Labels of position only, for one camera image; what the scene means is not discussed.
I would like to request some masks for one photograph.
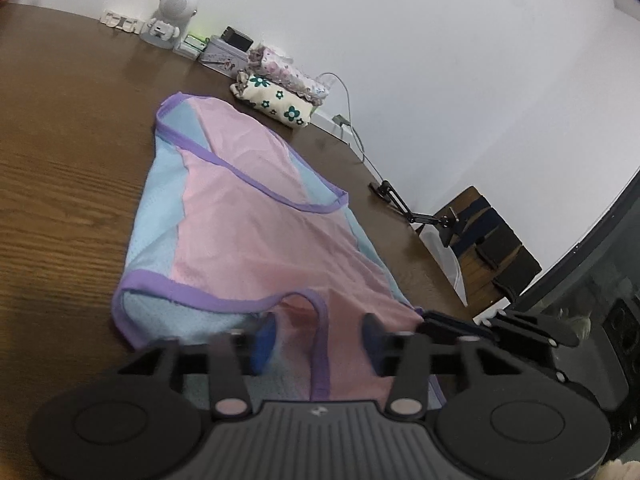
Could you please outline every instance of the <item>gray plastic panel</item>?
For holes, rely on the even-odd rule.
[[[219,424],[167,480],[468,480],[418,424],[373,402],[266,402],[249,420]]]

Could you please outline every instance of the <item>white figurine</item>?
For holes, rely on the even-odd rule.
[[[173,48],[187,33],[189,20],[198,12],[198,0],[160,0],[158,10],[145,23],[140,38],[160,48]]]

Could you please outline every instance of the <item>cream cloth with green flowers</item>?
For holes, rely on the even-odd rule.
[[[303,128],[309,124],[313,110],[311,103],[260,75],[238,72],[237,81],[231,85],[231,93],[251,108],[291,128]]]

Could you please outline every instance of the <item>power cord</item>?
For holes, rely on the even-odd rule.
[[[353,123],[351,121],[351,97],[349,95],[349,88],[347,88],[347,85],[345,84],[345,82],[336,73],[334,73],[334,72],[322,72],[320,75],[318,75],[318,77],[321,77],[323,75],[332,75],[332,76],[334,76],[338,81],[340,81],[340,84],[343,86],[344,91],[347,94],[347,113],[348,113],[349,116],[348,116],[347,119],[345,119],[341,115],[336,115],[334,117],[334,122],[336,124],[338,124],[338,126],[340,126],[340,129],[342,129],[344,126],[348,126],[351,129],[351,131],[353,132],[353,137],[356,139],[356,143],[359,144],[358,149],[360,150],[360,153],[362,154],[362,162],[364,163],[364,161],[366,160],[369,163],[369,165],[373,168],[373,171],[375,171],[376,174],[379,176],[380,180],[381,181],[384,180],[384,178],[382,177],[382,175],[378,171],[378,168],[375,167],[373,162],[365,154],[364,143],[362,142],[362,139],[360,138],[360,135],[358,134],[356,129],[353,127]]]

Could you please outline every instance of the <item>brown tabletop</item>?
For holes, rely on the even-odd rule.
[[[230,80],[95,20],[0,7],[0,478],[35,479],[34,410],[115,364],[109,304],[154,154],[158,105],[177,91],[233,102]],[[370,196],[369,172],[314,126],[277,131],[350,194],[353,212],[416,305],[467,317],[411,228]]]

